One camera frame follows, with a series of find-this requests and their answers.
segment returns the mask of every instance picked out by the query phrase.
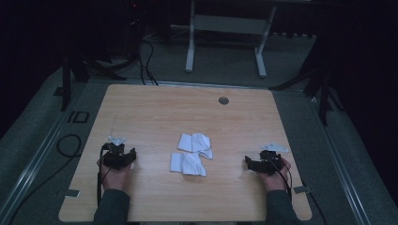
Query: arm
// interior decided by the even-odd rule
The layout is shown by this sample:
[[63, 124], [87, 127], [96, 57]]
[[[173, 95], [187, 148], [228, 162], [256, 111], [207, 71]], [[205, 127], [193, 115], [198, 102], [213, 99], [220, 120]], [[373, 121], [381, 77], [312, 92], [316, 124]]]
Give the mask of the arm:
[[[284, 158], [282, 158], [282, 160], [284, 167], [281, 169], [281, 174], [287, 181], [287, 172], [291, 165]], [[286, 192], [287, 186], [281, 176], [277, 172], [273, 175], [260, 172], [257, 174], [263, 180], [267, 192], [266, 224], [303, 224], [303, 222], [297, 218], [297, 215], [293, 210], [293, 205]]]
[[104, 193], [93, 224], [126, 224], [130, 196], [125, 191], [129, 188], [130, 165], [120, 171], [101, 166]]

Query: gray carpet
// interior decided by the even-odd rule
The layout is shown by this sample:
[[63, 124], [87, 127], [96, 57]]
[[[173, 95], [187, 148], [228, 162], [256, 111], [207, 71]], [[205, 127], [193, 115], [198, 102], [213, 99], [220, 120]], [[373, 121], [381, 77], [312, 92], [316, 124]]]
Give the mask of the gray carpet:
[[[167, 44], [157, 41], [154, 36], [147, 38], [154, 46], [149, 70], [161, 84], [184, 82], [185, 85], [204, 83], [266, 89], [294, 77], [314, 43], [313, 39], [306, 37], [270, 37], [264, 53], [268, 77], [261, 79], [257, 76], [252, 48], [208, 41], [200, 41], [197, 44], [194, 71], [186, 73], [187, 42], [183, 41], [186, 38], [184, 34], [176, 36]], [[149, 56], [149, 50], [149, 45], [144, 44], [144, 59]], [[120, 71], [119, 74], [128, 77], [128, 80], [118, 83], [141, 83], [137, 66]], [[110, 83], [116, 81], [97, 77], [89, 83], [73, 82], [73, 101], [66, 112], [59, 111], [61, 98], [53, 96], [55, 87], [61, 85], [60, 72], [52, 75], [43, 84], [21, 118], [0, 141], [0, 203], [3, 204], [11, 193], [23, 168], [41, 148], [56, 121], [63, 119], [60, 129], [54, 134], [54, 140], [49, 143], [47, 159], [38, 171], [30, 190], [46, 180], [68, 160], [62, 157], [55, 147], [56, 141], [61, 137], [69, 133], [77, 134], [82, 138], [83, 148], [106, 87]], [[320, 125], [314, 114], [317, 104], [300, 92], [304, 85], [305, 82], [302, 82], [289, 90], [274, 92], [300, 175], [314, 191], [314, 198], [325, 214], [328, 224], [357, 224], [350, 201], [346, 198], [346, 190], [343, 189], [336, 172], [329, 140], [323, 135], [325, 128]], [[378, 177], [358, 133], [344, 112], [338, 111], [333, 105], [332, 109], [333, 111], [328, 112], [327, 132], [330, 133], [352, 179], [370, 223], [396, 224], [397, 208]], [[89, 112], [87, 123], [68, 123], [72, 111]], [[61, 144], [62, 150], [68, 154], [71, 154], [76, 146], [77, 142], [74, 139], [66, 139]], [[23, 204], [13, 224], [63, 224], [58, 219], [58, 212], [78, 160], [73, 159], [68, 167], [32, 195]], [[311, 199], [309, 202], [314, 215], [305, 224], [323, 224], [314, 202]]]

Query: small round hole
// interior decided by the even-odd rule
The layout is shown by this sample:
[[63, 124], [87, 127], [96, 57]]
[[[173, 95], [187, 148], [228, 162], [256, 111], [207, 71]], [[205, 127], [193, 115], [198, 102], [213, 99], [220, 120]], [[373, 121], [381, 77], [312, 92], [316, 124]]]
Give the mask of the small round hole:
[[226, 105], [229, 103], [229, 99], [228, 99], [228, 97], [220, 97], [219, 102], [221, 105]]

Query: table leg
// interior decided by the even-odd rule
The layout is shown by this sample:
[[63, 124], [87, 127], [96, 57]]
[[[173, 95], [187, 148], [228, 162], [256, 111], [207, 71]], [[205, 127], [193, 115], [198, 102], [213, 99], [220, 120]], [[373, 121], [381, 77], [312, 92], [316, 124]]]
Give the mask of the table leg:
[[70, 68], [69, 56], [66, 54], [62, 59], [62, 108], [64, 112], [70, 103]]
[[266, 45], [267, 37], [269, 34], [269, 29], [272, 25], [272, 20], [275, 15], [275, 11], [276, 11], [276, 7], [272, 7], [271, 12], [269, 13], [267, 23], [264, 26], [264, 31], [262, 34], [260, 45], [256, 48], [254, 48], [254, 55], [255, 55], [255, 60], [257, 62], [258, 75], [261, 78], [267, 77], [266, 67], [264, 66], [263, 50], [264, 50], [264, 46]]
[[187, 64], [185, 66], [185, 71], [193, 71], [193, 57], [195, 54], [195, 43], [194, 43], [194, 33], [195, 33], [195, 1], [191, 0], [191, 21], [190, 21], [190, 46], [188, 47]]

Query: metal stand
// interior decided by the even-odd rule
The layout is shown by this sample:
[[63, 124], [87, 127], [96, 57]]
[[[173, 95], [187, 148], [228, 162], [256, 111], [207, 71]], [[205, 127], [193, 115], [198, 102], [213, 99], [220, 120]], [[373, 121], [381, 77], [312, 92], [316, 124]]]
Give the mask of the metal stand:
[[272, 7], [267, 20], [198, 15], [195, 14], [195, 0], [191, 0], [190, 45], [188, 47], [187, 64], [185, 66], [185, 70], [187, 72], [193, 71], [195, 30], [253, 34], [262, 36], [260, 45], [254, 48], [254, 56], [257, 62], [259, 76], [266, 78], [267, 73], [262, 53], [264, 46], [266, 45], [269, 28], [271, 27], [275, 11], [276, 7]]
[[[64, 55], [64, 58], [62, 59], [62, 108], [61, 111], [63, 112], [69, 105], [70, 103], [70, 71], [72, 70], [75, 78], [78, 82], [87, 82], [88, 79], [90, 78], [87, 70], [86, 70], [86, 65], [84, 64], [86, 62], [89, 66], [92, 68], [95, 68], [96, 70], [99, 71], [100, 74], [105, 75], [106, 77], [112, 79], [112, 80], [119, 80], [119, 81], [125, 81], [126, 78], [120, 77], [113, 73], [109, 68], [104, 67], [103, 65], [99, 64], [93, 59], [88, 58], [81, 52], [77, 51], [72, 51]], [[132, 61], [129, 60], [126, 64], [123, 64], [123, 66], [127, 66], [131, 63]]]
[[335, 49], [330, 52], [325, 50], [324, 47], [327, 44], [328, 43], [324, 42], [323, 38], [320, 37], [315, 42], [307, 56], [307, 59], [304, 61], [300, 72], [295, 78], [280, 85], [268, 88], [268, 90], [282, 91], [295, 83], [299, 83], [305, 79], [310, 79], [303, 92], [306, 97], [314, 97], [317, 91], [322, 88], [319, 103], [319, 117], [325, 126], [328, 125], [326, 111], [328, 109], [330, 73], [336, 63], [336, 51]]

